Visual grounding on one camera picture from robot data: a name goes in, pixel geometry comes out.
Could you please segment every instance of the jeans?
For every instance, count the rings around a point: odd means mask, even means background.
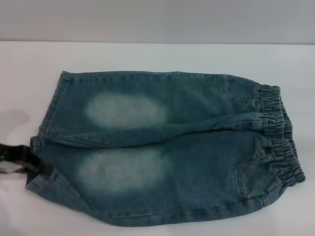
[[[63,72],[31,150],[41,197],[118,226],[257,211],[305,180],[280,88],[232,75]]]

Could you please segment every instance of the seam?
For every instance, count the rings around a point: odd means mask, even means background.
[[[60,173],[60,175],[62,176],[62,178],[64,178],[68,182],[67,186],[65,185],[64,180],[62,180],[61,178],[57,177],[57,178],[55,178],[55,181],[59,182],[59,184],[61,184],[63,187],[70,190],[73,194],[75,194],[78,198],[80,198],[89,207],[90,210],[92,210],[90,204],[88,204],[86,199],[84,197],[82,197],[82,194],[76,188],[74,188],[75,184],[73,184],[71,181],[69,181],[69,179],[66,178],[63,174]]]
[[[290,167],[290,170],[291,170],[291,172],[293,173],[294,178],[295,178],[296,180],[298,180],[298,178],[297,178],[295,172],[294,172],[293,169],[292,169],[292,166],[291,166],[291,165],[289,164],[289,162],[287,161],[287,158],[286,158],[286,156],[285,156],[285,154],[284,154],[284,147],[283,147],[282,143],[280,143],[280,145],[281,145],[281,150],[282,150],[282,153],[283,153],[283,158],[285,159],[286,164]]]
[[[268,195],[270,192],[274,191],[276,188],[278,188],[279,186],[283,185],[282,183],[278,184],[277,186],[275,186],[274,188],[272,188],[270,191],[268,191],[265,195],[261,196],[264,197],[266,195]],[[260,200],[262,201],[261,197],[256,197],[256,198],[251,198],[249,199],[249,201],[254,201],[254,200]],[[170,215],[170,214],[183,214],[183,213],[189,213],[189,212],[195,212],[195,211],[204,211],[204,210],[211,210],[211,209],[216,209],[216,208],[224,208],[224,207],[229,207],[232,205],[237,205],[237,204],[243,204],[244,202],[237,202],[237,203],[231,203],[231,204],[226,204],[223,206],[214,206],[214,207],[209,207],[209,208],[204,208],[204,209],[193,209],[193,210],[186,210],[186,211],[177,211],[177,212],[169,212],[169,213],[158,213],[158,214],[143,214],[143,215],[129,215],[129,216],[111,216],[111,218],[115,219],[115,218],[136,218],[136,217],[146,217],[146,216],[157,216],[157,215]]]
[[[229,92],[227,91],[227,87],[226,87],[226,82],[225,82],[224,76],[222,76],[220,80],[221,80],[221,87],[222,87],[223,94],[226,95],[229,99],[231,99],[231,100],[236,100],[236,101],[240,101],[240,102],[254,102],[254,101],[259,101],[259,98],[246,99],[246,98],[239,98],[239,97],[231,96],[231,94],[229,94]]]
[[[248,162],[247,164],[245,164],[244,166],[242,166],[242,168],[240,169],[240,172],[238,174],[238,179],[239,179],[239,188],[240,188],[240,192],[242,194],[242,197],[244,198],[245,201],[248,200],[248,196],[247,196],[247,192],[246,192],[246,189],[245,189],[245,185],[244,185],[244,180],[243,180],[243,175],[244,175],[244,172],[246,170],[246,168],[251,165],[252,163],[262,159],[262,158],[265,158],[266,156],[268,156],[268,154],[266,155],[263,155],[261,157],[258,157],[250,162]]]
[[[272,158],[272,160],[273,160],[274,166],[278,169],[277,175],[278,175],[279,179],[282,181],[282,183],[285,185],[285,187],[287,187],[286,182],[284,181],[284,179],[283,179],[282,176],[281,176],[280,168],[279,168],[278,165],[276,164],[275,157],[274,157],[274,154],[273,154],[272,151],[270,152],[270,155],[271,155],[271,158]]]
[[[231,124],[226,124],[226,125],[223,125],[223,126],[218,126],[217,129],[221,129],[221,128],[225,128],[225,127],[229,127],[229,126],[233,126],[233,125],[237,125],[237,124],[242,124],[242,123],[247,123],[247,122],[261,122],[261,120],[246,120],[246,121],[240,121],[240,122],[235,122],[235,123],[231,123]],[[201,132],[204,132],[203,130],[202,131],[191,131],[191,132],[187,132],[187,133],[182,133],[182,134],[178,134],[178,135],[175,135],[175,136],[172,136],[172,137],[169,137],[169,138],[166,138],[166,139],[163,139],[163,140],[168,140],[168,139],[171,139],[171,138],[174,138],[174,137],[178,137],[178,136],[181,136],[181,135],[184,135],[184,134],[190,134],[190,133],[201,133]],[[84,138],[84,137],[76,137],[76,135],[73,135],[73,136],[69,136],[69,135],[61,135],[61,136],[54,136],[54,135],[46,135],[45,138],[47,139],[50,139],[50,138],[55,138],[55,139],[62,139],[62,140],[82,140],[82,141],[92,141],[92,142],[95,142],[95,143],[98,143],[98,144],[105,144],[105,145],[133,145],[133,143],[117,143],[117,142],[103,142],[103,141],[100,141],[100,140],[95,140],[95,139],[91,139],[91,138]]]
[[[270,205],[268,198],[265,195],[261,197],[261,200],[262,200],[265,207]]]
[[[178,206],[179,206],[180,210],[182,210],[182,209],[183,209],[182,202],[181,202],[181,199],[180,199],[180,197],[179,197],[178,190],[175,188],[174,179],[173,179],[173,177],[171,176],[171,174],[170,174],[169,171],[170,171],[170,170],[169,170],[169,168],[168,168],[168,169],[167,169],[167,174],[168,174],[168,177],[169,177],[169,179],[170,179],[171,184],[173,185],[173,192],[174,192],[174,195],[175,195],[175,197],[176,197],[176,199],[177,199]]]
[[[105,76],[91,76],[89,79],[106,79],[108,77],[125,77],[125,76],[139,76],[139,75],[150,75],[150,76],[157,76],[157,77],[162,77],[162,76],[169,76],[169,75],[183,75],[187,77],[192,77],[193,75],[204,75],[204,73],[189,73],[189,72],[161,72],[163,73],[162,75],[156,74],[156,72],[149,72],[149,73],[143,73],[143,74],[122,74],[122,75],[105,75]]]
[[[39,138],[41,142],[41,155],[40,156],[41,156],[41,159],[43,160],[44,152],[45,152],[45,149],[44,149],[45,145],[44,145],[44,140],[42,139],[42,137],[39,136]],[[47,185],[47,183],[50,181],[53,175],[54,174],[51,174],[50,176],[46,177],[47,179],[40,186],[38,186],[38,188],[35,190],[35,193],[39,193]]]
[[[264,134],[265,131],[264,131],[264,128],[265,128],[265,117],[264,117],[264,113],[263,113],[263,102],[262,102],[262,90],[261,90],[261,86],[259,88],[259,104],[260,104],[260,112],[261,112],[261,118],[262,118],[262,127],[261,127],[261,134]]]
[[[58,108],[58,106],[59,106],[59,104],[60,104],[60,102],[61,102],[61,100],[62,100],[62,98],[63,98],[63,95],[64,95],[65,91],[66,91],[67,88],[68,88],[70,79],[71,79],[71,78],[69,78],[69,80],[65,80],[65,81],[66,81],[66,85],[65,85],[65,87],[63,88],[62,94],[61,94],[61,96],[60,96],[60,98],[59,98],[59,100],[58,100],[58,102],[57,102],[57,104],[56,104],[56,106],[55,106],[55,108],[54,108],[54,111],[53,111],[53,113],[52,113],[52,115],[51,115],[50,121],[49,121],[49,123],[46,125],[45,134],[47,133],[48,129],[50,128],[51,122],[52,122],[52,120],[53,120],[54,117],[55,117],[56,110],[57,110],[57,108]]]

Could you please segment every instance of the pocket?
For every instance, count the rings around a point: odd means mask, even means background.
[[[223,75],[221,77],[223,93],[232,100],[249,101],[259,99],[260,84],[233,75]]]
[[[244,201],[262,197],[282,184],[272,154],[263,151],[246,160],[238,170],[238,183]]]

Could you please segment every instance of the folded jeans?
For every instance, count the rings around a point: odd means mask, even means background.
[[[26,188],[118,226],[257,211],[305,180],[280,88],[231,75],[63,72]]]

